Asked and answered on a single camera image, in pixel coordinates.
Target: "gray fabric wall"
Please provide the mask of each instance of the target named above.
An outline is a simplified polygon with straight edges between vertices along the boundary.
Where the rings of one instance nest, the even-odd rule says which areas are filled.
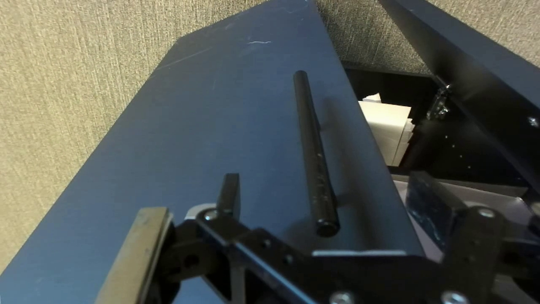
[[[540,2],[431,0],[540,65]],[[0,0],[0,271],[165,52],[261,0]],[[427,72],[376,0],[318,0],[342,60]]]

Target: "dark blue board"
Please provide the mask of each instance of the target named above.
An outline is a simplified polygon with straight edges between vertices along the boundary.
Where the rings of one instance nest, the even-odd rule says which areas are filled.
[[[293,73],[308,73],[341,231],[310,220]],[[2,303],[93,302],[142,207],[176,221],[240,173],[240,220],[295,248],[423,254],[315,4],[271,0],[182,37],[0,277]],[[177,303],[218,302],[201,279]]]

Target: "textured wall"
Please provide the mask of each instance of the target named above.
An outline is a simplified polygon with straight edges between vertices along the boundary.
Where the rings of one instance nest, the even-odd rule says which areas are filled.
[[[182,35],[261,0],[0,0],[0,271]],[[432,0],[540,65],[540,2]],[[319,0],[343,60],[426,72],[376,0]]]

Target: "blue surface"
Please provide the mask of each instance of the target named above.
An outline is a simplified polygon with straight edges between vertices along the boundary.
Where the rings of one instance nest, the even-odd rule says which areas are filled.
[[[307,71],[341,231],[315,236],[293,73]],[[272,0],[181,38],[0,277],[2,303],[91,303],[137,211],[182,219],[239,172],[240,220],[293,247],[405,249],[416,235],[316,6]],[[200,279],[177,303],[214,303]]]

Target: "stack of paper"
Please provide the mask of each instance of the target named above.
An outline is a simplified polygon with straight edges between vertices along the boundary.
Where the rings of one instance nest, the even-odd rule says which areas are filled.
[[[378,94],[359,101],[375,141],[388,166],[399,166],[413,135],[410,107],[381,103]]]

